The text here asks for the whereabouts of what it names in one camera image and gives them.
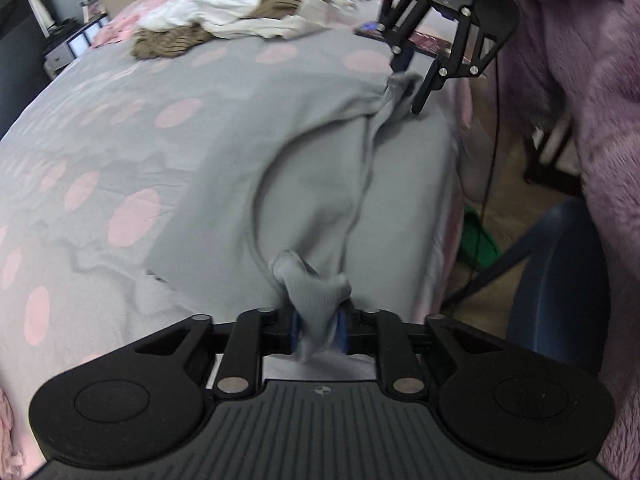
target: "pile of clothes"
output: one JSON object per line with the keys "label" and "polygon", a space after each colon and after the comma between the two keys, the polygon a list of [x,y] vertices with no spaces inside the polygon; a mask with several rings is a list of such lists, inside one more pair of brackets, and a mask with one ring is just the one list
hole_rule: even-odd
{"label": "pile of clothes", "polygon": [[131,54],[177,57],[213,38],[296,38],[327,27],[356,0],[170,0],[138,23]]}

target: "ribbed gray panel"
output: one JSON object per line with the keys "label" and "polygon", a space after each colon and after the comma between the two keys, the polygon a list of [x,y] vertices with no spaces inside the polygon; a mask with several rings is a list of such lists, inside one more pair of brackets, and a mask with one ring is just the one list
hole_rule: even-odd
{"label": "ribbed gray panel", "polygon": [[50,463],[37,480],[604,480],[593,463],[557,472],[505,470],[468,455],[421,404],[376,383],[270,381],[225,402],[192,442],[155,463],[94,472]]}

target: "bed sheet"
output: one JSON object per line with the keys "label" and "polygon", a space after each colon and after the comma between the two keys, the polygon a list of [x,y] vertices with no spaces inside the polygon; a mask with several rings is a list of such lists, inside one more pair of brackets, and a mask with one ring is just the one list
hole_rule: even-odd
{"label": "bed sheet", "polygon": [[[370,6],[350,20],[371,19],[375,11]],[[237,41],[255,47],[247,62],[257,68],[299,54],[295,42]],[[345,70],[386,80],[388,47],[353,41]],[[147,275],[143,261],[207,150],[232,135],[216,129],[216,102],[220,92],[239,100],[245,94],[228,78],[225,57],[233,48],[212,42],[178,59],[144,62],[129,56],[129,42],[91,50],[0,143],[0,387],[14,409],[23,476],[42,463],[28,427],[28,404],[42,383],[199,311]],[[208,80],[207,90],[196,94],[196,80],[200,88]],[[450,157],[446,165],[453,167],[453,140]],[[431,309],[442,282],[446,233],[457,225],[450,219],[459,218],[456,189],[451,171],[434,198],[440,219],[433,238],[417,241],[430,255],[423,290],[416,291],[420,314]],[[271,359],[265,366],[267,378],[373,373],[370,361],[345,362],[335,351],[305,365]]]}

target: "crosshair logo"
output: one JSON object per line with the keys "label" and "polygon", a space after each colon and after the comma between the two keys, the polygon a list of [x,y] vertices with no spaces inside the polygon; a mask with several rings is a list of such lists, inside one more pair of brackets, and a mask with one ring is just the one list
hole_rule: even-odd
{"label": "crosshair logo", "polygon": [[325,395],[329,395],[333,390],[331,388],[329,388],[326,384],[322,384],[321,386],[318,386],[314,392],[316,394],[318,394],[321,397],[324,397]]}

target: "fuzzy purple fabric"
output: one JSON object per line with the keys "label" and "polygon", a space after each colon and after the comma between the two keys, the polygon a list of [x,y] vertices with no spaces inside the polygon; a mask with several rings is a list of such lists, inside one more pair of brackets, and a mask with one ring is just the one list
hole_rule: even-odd
{"label": "fuzzy purple fabric", "polygon": [[640,480],[640,0],[517,1],[521,26],[500,54],[502,108],[523,134],[565,107],[577,120],[612,294],[600,378],[617,413],[600,461]]}

